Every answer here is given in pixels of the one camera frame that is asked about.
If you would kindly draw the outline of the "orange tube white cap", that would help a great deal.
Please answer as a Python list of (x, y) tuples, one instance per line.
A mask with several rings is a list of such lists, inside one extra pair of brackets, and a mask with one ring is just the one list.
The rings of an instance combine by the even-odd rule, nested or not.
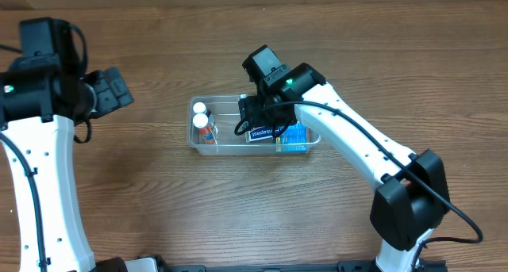
[(197, 113), (194, 115), (193, 126), (196, 127), (199, 134), (202, 136), (206, 144), (216, 144), (218, 130), (212, 124), (209, 117), (204, 113)]

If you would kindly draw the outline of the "clear plastic container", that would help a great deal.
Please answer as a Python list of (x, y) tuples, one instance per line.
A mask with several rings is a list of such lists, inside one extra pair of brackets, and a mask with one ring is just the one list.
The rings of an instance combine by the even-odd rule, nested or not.
[[(282, 153), (276, 152), (275, 140), (267, 139), (253, 143), (246, 142), (246, 134), (237, 136), (234, 129), (240, 121), (241, 116), (238, 110), (238, 95), (205, 95), (195, 96), (189, 101), (187, 110), (187, 143), (195, 148), (201, 155), (280, 155), (280, 154), (304, 154), (306, 152)], [(193, 104), (203, 102), (211, 110), (217, 123), (217, 143), (206, 144), (192, 119), (195, 115)], [(321, 137), (307, 129), (308, 151), (319, 144)]]

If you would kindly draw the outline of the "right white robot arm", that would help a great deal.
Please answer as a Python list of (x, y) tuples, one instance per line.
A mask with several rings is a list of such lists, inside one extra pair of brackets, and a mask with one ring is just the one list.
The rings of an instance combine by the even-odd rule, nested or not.
[(398, 144), (351, 109), (307, 63), (290, 68), (264, 45), (242, 63), (254, 96), (238, 102), (240, 135), (266, 126), (279, 136), (301, 123), (338, 150), (364, 177), (374, 198), (370, 221), (382, 239), (373, 261), (340, 262), (340, 271), (446, 271), (444, 262), (419, 258), (424, 242), (449, 211), (444, 164)]

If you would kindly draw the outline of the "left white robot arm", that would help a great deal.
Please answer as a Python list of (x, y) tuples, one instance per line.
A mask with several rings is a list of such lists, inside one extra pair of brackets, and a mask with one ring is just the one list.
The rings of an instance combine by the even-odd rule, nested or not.
[(22, 271), (156, 271), (153, 257), (97, 261), (73, 167), (78, 125), (133, 102), (119, 70), (87, 71), (81, 30), (42, 17), (19, 25), (19, 56), (1, 75), (1, 142), (13, 179)]

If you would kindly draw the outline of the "blue medicine box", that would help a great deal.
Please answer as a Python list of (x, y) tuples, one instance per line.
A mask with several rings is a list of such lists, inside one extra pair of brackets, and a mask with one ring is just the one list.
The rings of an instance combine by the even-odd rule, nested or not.
[(275, 139), (276, 152), (307, 152), (307, 129), (301, 123), (289, 126), (286, 131)]

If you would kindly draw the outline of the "white plaster box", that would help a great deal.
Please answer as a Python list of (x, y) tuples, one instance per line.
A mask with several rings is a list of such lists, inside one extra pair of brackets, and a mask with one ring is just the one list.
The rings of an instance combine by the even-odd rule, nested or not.
[(274, 128), (271, 127), (255, 127), (246, 132), (246, 142), (253, 143), (261, 140), (271, 139), (273, 137)]

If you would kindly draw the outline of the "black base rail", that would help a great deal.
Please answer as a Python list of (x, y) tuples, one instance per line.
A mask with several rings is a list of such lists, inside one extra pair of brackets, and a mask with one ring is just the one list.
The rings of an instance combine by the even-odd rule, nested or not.
[(305, 264), (282, 266), (169, 266), (171, 272), (375, 272), (373, 260), (340, 261), (338, 264)]

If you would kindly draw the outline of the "black bottle white cap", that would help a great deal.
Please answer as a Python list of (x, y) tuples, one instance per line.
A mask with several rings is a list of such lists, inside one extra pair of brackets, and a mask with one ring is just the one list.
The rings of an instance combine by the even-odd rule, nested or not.
[(211, 127), (215, 126), (214, 115), (213, 115), (213, 113), (207, 107), (207, 105), (205, 103), (203, 103), (203, 102), (196, 102), (196, 103), (193, 104), (192, 109), (193, 109), (193, 112), (195, 114), (199, 114), (199, 113), (205, 114), (208, 117), (208, 119), (209, 119), (210, 126)]

